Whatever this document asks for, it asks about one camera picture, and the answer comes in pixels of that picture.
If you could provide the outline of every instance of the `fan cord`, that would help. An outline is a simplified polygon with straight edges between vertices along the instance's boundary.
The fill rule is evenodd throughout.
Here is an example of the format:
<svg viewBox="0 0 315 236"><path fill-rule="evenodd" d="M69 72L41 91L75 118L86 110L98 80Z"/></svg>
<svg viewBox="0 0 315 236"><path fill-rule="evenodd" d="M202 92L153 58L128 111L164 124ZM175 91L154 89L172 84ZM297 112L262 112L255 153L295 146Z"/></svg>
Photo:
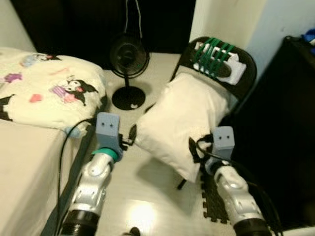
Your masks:
<svg viewBox="0 0 315 236"><path fill-rule="evenodd" d="M127 33L127 27L128 27L128 1L129 1L129 0L126 0L126 25L125 25L125 33ZM140 38L142 38L141 12L140 12L140 8L139 8L138 0L135 0L135 1L136 1L137 10L138 10L138 15L139 15L139 33L140 33Z"/></svg>

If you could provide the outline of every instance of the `chair leg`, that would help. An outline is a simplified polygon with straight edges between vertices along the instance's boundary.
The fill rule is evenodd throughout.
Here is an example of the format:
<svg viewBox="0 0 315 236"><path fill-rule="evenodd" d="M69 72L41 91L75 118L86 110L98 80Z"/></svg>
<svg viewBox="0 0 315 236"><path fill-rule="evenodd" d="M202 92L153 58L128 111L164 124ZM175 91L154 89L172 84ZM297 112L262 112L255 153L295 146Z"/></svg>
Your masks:
<svg viewBox="0 0 315 236"><path fill-rule="evenodd" d="M177 186L177 189L181 190L186 182L187 182L187 180L183 179L182 182Z"/></svg>

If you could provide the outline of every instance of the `white floor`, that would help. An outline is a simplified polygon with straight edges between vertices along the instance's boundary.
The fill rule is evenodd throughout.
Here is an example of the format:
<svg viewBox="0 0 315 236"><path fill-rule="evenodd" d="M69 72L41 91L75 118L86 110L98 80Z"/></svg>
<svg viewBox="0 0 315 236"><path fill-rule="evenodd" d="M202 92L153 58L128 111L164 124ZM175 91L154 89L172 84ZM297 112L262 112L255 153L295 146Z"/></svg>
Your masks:
<svg viewBox="0 0 315 236"><path fill-rule="evenodd" d="M145 104L133 111L109 105L109 111L121 116L120 133L128 136L130 127L153 104L170 80L179 55L152 54L149 67L130 85L143 89ZM123 86L124 80L105 71L107 95ZM143 236L233 236L230 225L213 223L203 217L200 178L179 191L181 177L170 167L153 159L137 146L125 152L117 163L108 187L97 236L119 236L137 226Z"/></svg>

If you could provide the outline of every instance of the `bed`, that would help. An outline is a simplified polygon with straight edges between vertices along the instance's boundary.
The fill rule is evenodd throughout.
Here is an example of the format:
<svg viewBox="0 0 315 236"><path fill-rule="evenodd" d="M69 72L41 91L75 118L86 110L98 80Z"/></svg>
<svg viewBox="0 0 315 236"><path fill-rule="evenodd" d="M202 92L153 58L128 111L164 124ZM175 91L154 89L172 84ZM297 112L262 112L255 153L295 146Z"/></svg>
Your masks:
<svg viewBox="0 0 315 236"><path fill-rule="evenodd" d="M104 84L102 69L91 62L0 47L0 235L42 233L56 206L64 138L78 121L104 109ZM63 195L94 131L85 122L67 142Z"/></svg>

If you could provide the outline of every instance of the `chair backrest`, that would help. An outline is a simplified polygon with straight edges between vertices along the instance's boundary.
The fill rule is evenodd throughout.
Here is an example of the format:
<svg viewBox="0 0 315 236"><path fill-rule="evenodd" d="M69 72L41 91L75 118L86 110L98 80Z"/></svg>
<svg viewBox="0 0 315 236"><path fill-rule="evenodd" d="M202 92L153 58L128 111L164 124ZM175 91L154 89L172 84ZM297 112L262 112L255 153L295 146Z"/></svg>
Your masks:
<svg viewBox="0 0 315 236"><path fill-rule="evenodd" d="M196 43L197 42L204 43L208 39L209 39L209 37L200 37L200 38L197 38L194 41L192 41L187 46L187 48L182 53L177 65L175 67L171 81L175 78L177 71L178 71L180 66L185 66L185 67L188 67L188 68L194 70L194 68L193 68L194 63L192 61L192 57L195 53ZM224 42L221 42L218 45L218 47L220 47L223 44L224 44ZM240 79L240 81L236 85L231 85L231 84L228 84L225 82L221 82L215 78L211 78L211 77L209 77L209 78L216 81L217 83L219 83L224 88L226 88L227 91L229 91L231 94L233 94L237 98L238 104L240 104L244 100L244 98L247 96L247 94L249 93L249 91L251 90L251 88L254 85L254 82L255 82L255 79L257 76L257 68L256 68L256 64L255 64L253 58L244 50L237 48L237 47L234 47L231 50L231 53L237 53L238 57L239 57L239 62L246 64L246 69L245 69L243 76Z"/></svg>

